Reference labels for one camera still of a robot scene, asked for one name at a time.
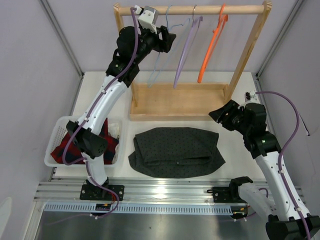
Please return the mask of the dark grey dotted skirt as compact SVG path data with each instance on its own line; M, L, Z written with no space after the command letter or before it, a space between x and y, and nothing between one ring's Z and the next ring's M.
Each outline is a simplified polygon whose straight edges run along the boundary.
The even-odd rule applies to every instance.
M193 127L156 127L136 134L130 166L153 178L186 179L217 171L225 160L219 134Z

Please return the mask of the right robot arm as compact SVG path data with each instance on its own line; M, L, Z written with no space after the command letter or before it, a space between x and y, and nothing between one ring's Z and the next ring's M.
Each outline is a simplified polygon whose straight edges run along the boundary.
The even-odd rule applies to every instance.
M243 136L245 148L261 169L272 198L263 195L248 177L230 181L228 196L244 200L263 218L271 240L310 240L320 230L320 218L311 215L301 200L281 156L275 135L267 131L264 105L248 101L243 105L230 100L209 116L229 131Z

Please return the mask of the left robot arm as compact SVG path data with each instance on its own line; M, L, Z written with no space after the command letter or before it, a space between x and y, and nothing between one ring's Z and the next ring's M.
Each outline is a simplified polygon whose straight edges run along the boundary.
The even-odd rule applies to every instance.
M70 139L63 150L62 161L67 166L85 164L90 192L97 200L105 199L108 193L115 194L107 187L104 153L108 141L100 136L105 120L139 73L141 61L151 51L168 53L175 39L176 34L170 33L166 26L157 27L155 31L141 25L122 28L102 87L85 113L66 125Z

